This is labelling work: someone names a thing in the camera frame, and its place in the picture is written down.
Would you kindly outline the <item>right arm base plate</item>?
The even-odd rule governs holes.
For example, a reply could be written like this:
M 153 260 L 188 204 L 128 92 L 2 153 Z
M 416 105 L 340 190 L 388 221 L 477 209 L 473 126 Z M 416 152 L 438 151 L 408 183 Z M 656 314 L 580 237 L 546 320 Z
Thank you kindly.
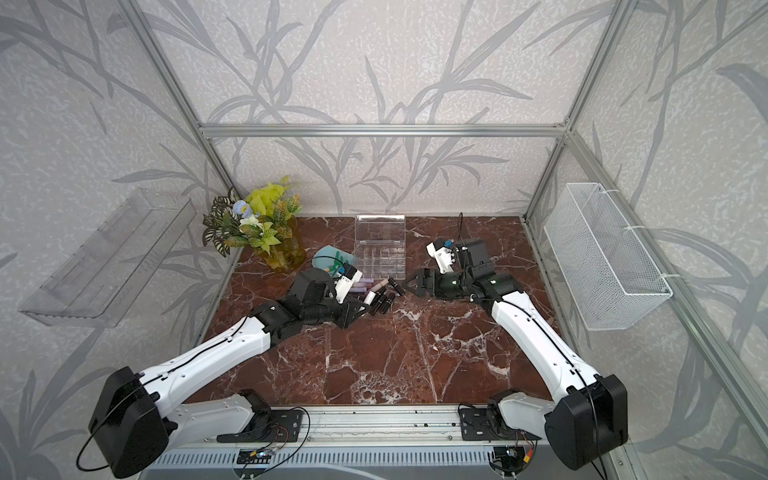
M 495 407 L 459 403 L 457 413 L 461 437 L 465 441 L 540 440 L 539 436 L 531 432 L 508 427 Z

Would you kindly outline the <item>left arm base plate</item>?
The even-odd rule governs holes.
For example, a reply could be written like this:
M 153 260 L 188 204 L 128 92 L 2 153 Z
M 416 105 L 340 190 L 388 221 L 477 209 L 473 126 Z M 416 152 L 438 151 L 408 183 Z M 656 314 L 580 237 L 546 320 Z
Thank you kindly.
M 239 395 L 249 403 L 253 415 L 240 432 L 218 435 L 218 443 L 298 441 L 304 417 L 302 410 L 273 409 L 252 389 L 241 390 Z

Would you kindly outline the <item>black lipstick tube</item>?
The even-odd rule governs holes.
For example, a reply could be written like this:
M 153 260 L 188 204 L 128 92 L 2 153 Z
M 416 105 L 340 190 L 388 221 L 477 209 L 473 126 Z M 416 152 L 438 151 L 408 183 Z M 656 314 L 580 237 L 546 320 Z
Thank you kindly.
M 387 299 L 387 295 L 384 291 L 377 291 L 370 304 L 369 313 L 371 315 L 375 315 L 380 310 L 382 304 L 386 299 Z
M 381 307 L 382 314 L 386 314 L 391 309 L 396 298 L 397 298 L 397 294 L 394 292 L 390 292 L 387 294 L 385 300 L 382 303 L 382 307 Z
M 392 277 L 387 279 L 388 284 L 395 290 L 398 296 L 404 296 L 406 294 L 405 289 Z

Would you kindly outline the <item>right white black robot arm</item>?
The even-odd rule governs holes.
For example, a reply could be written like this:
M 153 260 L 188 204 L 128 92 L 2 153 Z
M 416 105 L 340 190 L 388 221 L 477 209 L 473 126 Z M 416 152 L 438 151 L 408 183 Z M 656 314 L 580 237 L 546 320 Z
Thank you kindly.
M 427 246 L 434 269 L 405 281 L 416 296 L 479 305 L 517 343 L 543 379 L 551 398 L 520 391 L 492 397 L 485 409 L 495 435 L 544 439 L 569 469 L 578 470 L 624 445 L 629 437 L 628 391 L 603 376 L 555 332 L 520 282 L 496 270 L 480 238 L 437 239 Z

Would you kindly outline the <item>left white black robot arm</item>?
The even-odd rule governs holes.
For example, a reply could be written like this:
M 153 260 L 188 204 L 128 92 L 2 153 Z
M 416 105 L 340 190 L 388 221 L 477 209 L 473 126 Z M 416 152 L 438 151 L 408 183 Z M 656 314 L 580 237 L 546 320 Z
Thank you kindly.
M 369 308 L 351 295 L 362 273 L 342 265 L 300 272 L 281 298 L 254 307 L 230 328 L 164 363 L 108 376 L 89 422 L 89 439 L 117 479 L 131 477 L 166 451 L 198 440 L 289 439 L 268 403 L 246 389 L 223 400 L 188 404 L 193 394 L 239 364 L 268 352 L 305 326 L 346 328 Z

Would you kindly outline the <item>rose gold lipstick tube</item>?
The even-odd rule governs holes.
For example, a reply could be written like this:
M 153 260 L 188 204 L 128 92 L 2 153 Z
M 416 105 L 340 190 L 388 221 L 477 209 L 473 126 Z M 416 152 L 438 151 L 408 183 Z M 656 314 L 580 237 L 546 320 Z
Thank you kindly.
M 382 289 L 385 289 L 388 284 L 389 284 L 389 280 L 388 279 L 381 280 L 380 282 L 374 284 L 370 288 L 370 290 L 368 292 L 368 295 L 375 295 L 378 291 L 380 291 Z

